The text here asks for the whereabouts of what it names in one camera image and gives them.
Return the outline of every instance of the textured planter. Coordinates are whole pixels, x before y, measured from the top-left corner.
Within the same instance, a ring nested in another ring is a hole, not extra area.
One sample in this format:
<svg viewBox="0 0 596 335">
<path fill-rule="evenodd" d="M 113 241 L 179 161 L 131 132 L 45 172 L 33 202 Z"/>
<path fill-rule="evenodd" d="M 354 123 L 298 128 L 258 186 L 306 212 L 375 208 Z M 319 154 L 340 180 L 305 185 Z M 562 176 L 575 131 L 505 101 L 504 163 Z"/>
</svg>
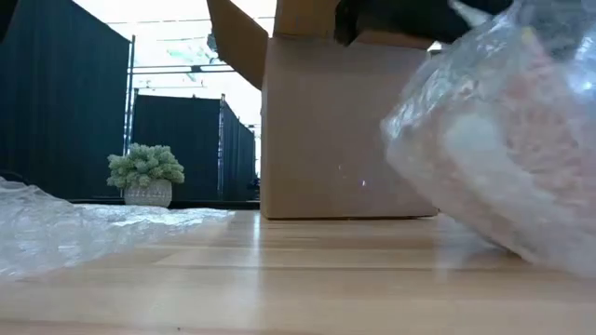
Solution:
<svg viewBox="0 0 596 335">
<path fill-rule="evenodd" d="M 124 191 L 127 205 L 156 206 L 166 208 L 171 203 L 171 182 L 151 181 L 149 186 L 131 186 Z"/>
</svg>

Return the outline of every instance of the potted plant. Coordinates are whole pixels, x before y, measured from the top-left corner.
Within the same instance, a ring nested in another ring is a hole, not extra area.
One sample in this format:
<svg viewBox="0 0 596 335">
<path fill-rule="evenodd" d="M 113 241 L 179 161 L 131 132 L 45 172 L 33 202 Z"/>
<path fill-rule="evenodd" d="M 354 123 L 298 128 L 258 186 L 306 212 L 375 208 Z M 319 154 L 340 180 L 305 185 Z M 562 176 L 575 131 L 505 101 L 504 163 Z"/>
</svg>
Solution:
<svg viewBox="0 0 596 335">
<path fill-rule="evenodd" d="M 159 206 L 171 202 L 171 184 L 184 182 L 184 167 L 169 146 L 130 145 L 129 154 L 111 154 L 111 176 L 107 182 L 124 190 L 127 205 Z"/>
</svg>

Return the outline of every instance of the cardboard box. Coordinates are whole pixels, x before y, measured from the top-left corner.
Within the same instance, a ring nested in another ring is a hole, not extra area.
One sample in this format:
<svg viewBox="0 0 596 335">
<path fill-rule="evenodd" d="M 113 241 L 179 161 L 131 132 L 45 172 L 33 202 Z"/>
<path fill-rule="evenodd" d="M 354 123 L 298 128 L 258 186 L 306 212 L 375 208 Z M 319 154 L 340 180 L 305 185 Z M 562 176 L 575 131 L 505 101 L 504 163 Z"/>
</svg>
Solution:
<svg viewBox="0 0 596 335">
<path fill-rule="evenodd" d="M 220 58 L 263 92 L 261 208 L 269 219 L 420 217 L 437 210 L 388 165 L 380 131 L 428 41 L 332 41 L 337 0 L 278 0 L 274 37 L 208 0 Z"/>
</svg>

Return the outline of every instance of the clear plastic bag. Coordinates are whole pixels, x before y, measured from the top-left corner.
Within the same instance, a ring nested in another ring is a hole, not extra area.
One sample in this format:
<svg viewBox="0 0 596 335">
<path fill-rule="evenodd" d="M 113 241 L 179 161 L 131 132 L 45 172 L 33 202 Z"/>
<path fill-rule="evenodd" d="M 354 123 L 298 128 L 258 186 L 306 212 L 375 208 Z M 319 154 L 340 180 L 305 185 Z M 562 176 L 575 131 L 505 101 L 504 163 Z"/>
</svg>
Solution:
<svg viewBox="0 0 596 335">
<path fill-rule="evenodd" d="M 233 212 L 73 205 L 0 178 L 0 282 L 36 275 L 187 233 Z"/>
<path fill-rule="evenodd" d="M 427 62 L 384 124 L 391 165 L 528 261 L 596 275 L 596 1 L 526 0 Z"/>
</svg>

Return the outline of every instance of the floor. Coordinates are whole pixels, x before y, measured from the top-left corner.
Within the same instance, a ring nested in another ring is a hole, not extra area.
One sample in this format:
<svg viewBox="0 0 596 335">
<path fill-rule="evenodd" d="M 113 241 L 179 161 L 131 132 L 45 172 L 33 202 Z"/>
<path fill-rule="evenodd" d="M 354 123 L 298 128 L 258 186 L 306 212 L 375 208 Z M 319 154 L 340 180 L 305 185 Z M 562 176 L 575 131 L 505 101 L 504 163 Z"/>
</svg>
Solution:
<svg viewBox="0 0 596 335">
<path fill-rule="evenodd" d="M 594 334 L 596 282 L 534 268 L 451 222 L 238 212 L 0 286 L 0 334 Z"/>
</svg>

